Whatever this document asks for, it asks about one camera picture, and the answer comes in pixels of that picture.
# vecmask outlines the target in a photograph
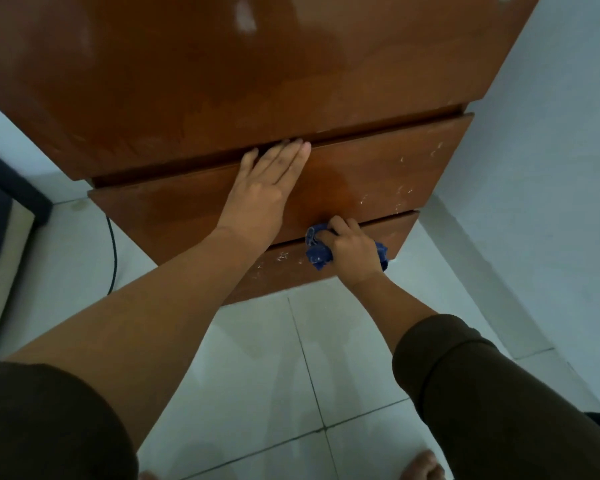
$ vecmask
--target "power cord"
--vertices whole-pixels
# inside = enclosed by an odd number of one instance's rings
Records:
[[[113,245],[113,276],[111,277],[111,286],[109,287],[110,295],[113,291],[113,286],[116,284],[116,273],[118,272],[118,250],[116,249],[116,238],[113,236],[113,227],[111,227],[111,219],[107,216],[107,224],[109,225],[109,233],[111,234],[111,244]]]

